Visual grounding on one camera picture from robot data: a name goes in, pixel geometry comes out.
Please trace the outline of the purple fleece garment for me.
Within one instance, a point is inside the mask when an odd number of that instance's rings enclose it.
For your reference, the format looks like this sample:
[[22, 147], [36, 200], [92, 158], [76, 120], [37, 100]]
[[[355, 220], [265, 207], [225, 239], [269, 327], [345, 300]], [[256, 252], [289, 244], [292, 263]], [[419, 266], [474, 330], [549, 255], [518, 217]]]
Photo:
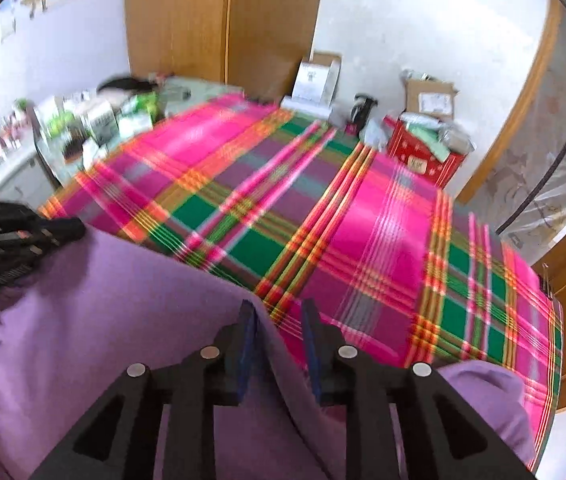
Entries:
[[[302, 303], [293, 356], [248, 290], [93, 230], [0, 291], [0, 479], [35, 479], [129, 365], [178, 364], [234, 323], [243, 301], [256, 310], [256, 346], [243, 401], [214, 410], [216, 478], [349, 479], [346, 409], [312, 392]], [[527, 466], [522, 381], [484, 361], [429, 365]]]

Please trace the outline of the cluttered side table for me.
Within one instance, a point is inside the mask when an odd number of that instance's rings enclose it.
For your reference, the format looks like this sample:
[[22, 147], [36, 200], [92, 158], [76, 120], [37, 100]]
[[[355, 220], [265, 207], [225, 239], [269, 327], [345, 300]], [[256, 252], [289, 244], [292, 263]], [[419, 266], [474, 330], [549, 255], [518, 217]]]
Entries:
[[76, 174], [164, 118], [242, 91], [196, 78], [120, 76], [64, 98], [18, 100], [0, 120], [0, 200], [36, 209]]

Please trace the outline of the pink plaid bed sheet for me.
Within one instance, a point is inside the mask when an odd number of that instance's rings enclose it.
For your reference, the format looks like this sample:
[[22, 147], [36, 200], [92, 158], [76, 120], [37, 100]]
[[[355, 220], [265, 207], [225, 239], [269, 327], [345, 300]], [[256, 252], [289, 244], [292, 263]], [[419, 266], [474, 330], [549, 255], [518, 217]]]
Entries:
[[560, 396], [560, 305], [472, 212], [327, 122], [217, 96], [124, 141], [43, 212], [254, 292], [293, 356], [310, 298], [385, 363], [511, 370], [539, 465]]

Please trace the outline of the plastic door curtain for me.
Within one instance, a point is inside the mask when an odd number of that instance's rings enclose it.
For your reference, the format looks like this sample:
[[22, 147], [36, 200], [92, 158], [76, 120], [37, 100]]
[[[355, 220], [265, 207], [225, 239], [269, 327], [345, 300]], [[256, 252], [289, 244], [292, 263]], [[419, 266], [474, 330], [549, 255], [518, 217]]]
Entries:
[[566, 12], [522, 125], [468, 208], [530, 264], [566, 235]]

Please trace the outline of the wooden wardrobe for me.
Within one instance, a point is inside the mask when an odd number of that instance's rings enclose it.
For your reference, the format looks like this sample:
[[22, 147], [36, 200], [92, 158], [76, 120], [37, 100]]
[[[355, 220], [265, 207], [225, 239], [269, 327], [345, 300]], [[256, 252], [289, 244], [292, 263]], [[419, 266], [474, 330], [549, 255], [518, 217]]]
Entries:
[[320, 0], [124, 0], [135, 76], [175, 74], [278, 101], [310, 52]]

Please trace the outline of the white small box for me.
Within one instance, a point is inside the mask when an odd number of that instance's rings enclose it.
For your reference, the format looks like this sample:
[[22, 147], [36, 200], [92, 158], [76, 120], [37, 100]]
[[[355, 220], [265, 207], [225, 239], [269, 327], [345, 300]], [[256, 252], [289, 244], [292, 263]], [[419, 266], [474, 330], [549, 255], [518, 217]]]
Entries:
[[325, 106], [332, 104], [340, 68], [339, 54], [314, 51], [299, 64], [292, 98]]

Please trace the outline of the brown cardboard box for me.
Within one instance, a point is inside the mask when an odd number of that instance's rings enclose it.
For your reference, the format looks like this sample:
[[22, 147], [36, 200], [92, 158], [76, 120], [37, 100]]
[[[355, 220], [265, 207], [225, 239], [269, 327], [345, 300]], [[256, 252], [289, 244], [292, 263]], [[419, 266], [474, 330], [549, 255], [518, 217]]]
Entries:
[[440, 120], [454, 119], [454, 84], [444, 81], [409, 78], [405, 86], [405, 110]]

